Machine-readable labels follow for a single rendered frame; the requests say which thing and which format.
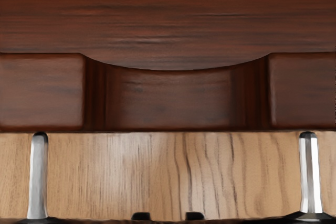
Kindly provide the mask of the dark brown wooden cabinet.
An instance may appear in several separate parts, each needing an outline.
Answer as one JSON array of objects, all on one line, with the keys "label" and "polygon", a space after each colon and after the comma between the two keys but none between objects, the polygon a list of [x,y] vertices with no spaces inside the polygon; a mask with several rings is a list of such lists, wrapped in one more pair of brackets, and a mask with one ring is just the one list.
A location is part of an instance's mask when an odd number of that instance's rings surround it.
[{"label": "dark brown wooden cabinet", "polygon": [[318,136],[336,214],[336,0],[0,0],[0,217],[283,216]]}]

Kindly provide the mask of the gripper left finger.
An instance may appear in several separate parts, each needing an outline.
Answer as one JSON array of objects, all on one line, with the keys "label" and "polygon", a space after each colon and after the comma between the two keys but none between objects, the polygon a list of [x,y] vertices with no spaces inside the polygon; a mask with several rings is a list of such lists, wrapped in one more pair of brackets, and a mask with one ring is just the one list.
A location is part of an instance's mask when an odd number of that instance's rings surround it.
[{"label": "gripper left finger", "polygon": [[135,212],[131,216],[131,220],[134,221],[151,221],[151,215],[149,212]]}]

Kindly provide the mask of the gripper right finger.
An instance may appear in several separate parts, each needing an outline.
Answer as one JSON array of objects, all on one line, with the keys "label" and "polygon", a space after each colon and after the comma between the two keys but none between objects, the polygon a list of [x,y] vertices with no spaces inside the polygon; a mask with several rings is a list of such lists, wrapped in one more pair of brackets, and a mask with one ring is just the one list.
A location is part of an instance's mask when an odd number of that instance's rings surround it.
[{"label": "gripper right finger", "polygon": [[200,221],[205,220],[205,216],[202,212],[189,211],[185,213],[186,221]]}]

